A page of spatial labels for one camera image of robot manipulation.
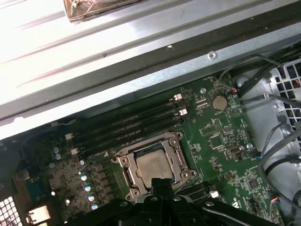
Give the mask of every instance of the black cable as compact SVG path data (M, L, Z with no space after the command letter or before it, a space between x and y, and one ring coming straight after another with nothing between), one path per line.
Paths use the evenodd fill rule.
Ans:
M301 201L301 190L297 191L296 194L293 196L293 202L299 205ZM292 207L291 219L295 219L297 214L297 210L295 207Z
M291 206L295 207L297 210L301 210L301 207L299 205L297 205L296 203L294 203L293 201L291 201L289 198L287 198L284 194L282 194L271 182L270 180L267 178L267 175L265 174L265 170L263 165L267 162L267 160L273 156L276 152L280 151L283 147L285 147L288 143L294 141L296 138L301 136L301 129L298 129L296 131L294 131L294 133L288 135L287 137L285 137L283 140L279 141L277 144L275 144L264 156L263 158L260 160L259 164L258 164L258 171L259 174L261 176L261 178L263 179L263 181L265 181L271 188L271 190L273 190L274 192L276 192L278 194L278 196L286 201L287 203L289 203Z
M301 102L299 102L297 100L291 100L291 99L288 99L288 98L285 98L285 97L280 97L280 96L273 95L273 94L270 94L269 97L272 98L272 99L275 99L275 100L280 100L283 103L286 103L286 104L291 105L293 107L301 108Z
M223 86L229 88L229 89L232 89L232 87L230 87L229 85L227 85L227 84L225 84L225 83L222 82L222 78L224 77L224 75L225 75L227 72L229 72L231 69L233 69L234 67L236 67L236 66L240 65L241 63L243 63L243 62L245 62L245 61L247 61L247 60L249 60L249 59L252 59L252 58L254 58L254 57L259 57L259 58L261 58L261 59L263 59L263 60L265 60L265 61L267 61L267 62L270 62L271 64L275 64L275 65L277 65L277 66L279 66L279 67L283 67L283 64L281 64L281 63L279 63L279 62L277 62L277 61L275 61L275 60L273 60L273 59L270 59L270 58L268 58L268 57L262 56L262 55L260 55L260 54L253 54L253 55L247 56L247 57L245 57L245 58L242 58L241 60L237 61L236 63L234 63L234 64L230 65L228 68L226 68L226 69L221 73L221 75L220 75L220 77L219 77L219 79L218 79L219 83L220 83L221 85L223 85Z
M286 124L286 121L278 124L277 126L275 126L274 128L271 129L271 131L269 132L268 136L267 136L267 139L265 140L265 144L263 146L263 149L261 151L261 155L264 155L265 153L265 150L267 149L268 145L269 145L269 141L271 140L273 134L276 132L276 130L278 128L280 128L281 126L285 125Z
M279 62L287 62L298 58L301 55L301 48L298 46L297 48L293 48L290 51L287 51L281 57L277 58ZM262 67L255 75L253 75L248 81L244 83L242 87L239 88L238 96L242 97L246 94L250 89L252 89L267 73L275 68L273 64L267 64Z
M285 158L279 159L279 160L277 160L276 162L270 164L269 167L267 167L267 169L265 170L265 174L268 176L268 175L270 174L270 172L271 172L275 167L277 167L277 166L279 166L280 164L285 163L285 162L289 162L289 163L291 163L291 164L293 164L293 163L301 163L301 159L300 159L298 156L296 156L296 155L293 155L293 156L288 155L288 156L286 156Z
M296 218L294 220L291 220L290 222L288 222L285 226L291 226L292 223L295 223L295 221L301 220L301 218Z
M274 100L282 101L283 103L286 103L286 104L291 105L291 106L296 107L296 108L301 108L301 102L299 102L297 100L291 100L291 99L288 99L286 97L281 97L281 96L277 96L277 95L274 95L274 94L270 94L269 98L274 99ZM251 103L253 101L259 101L259 100L264 100L264 99L266 99L265 96L260 95L260 96L257 96L257 97L253 97L251 99L242 100L242 103L248 104L248 103Z

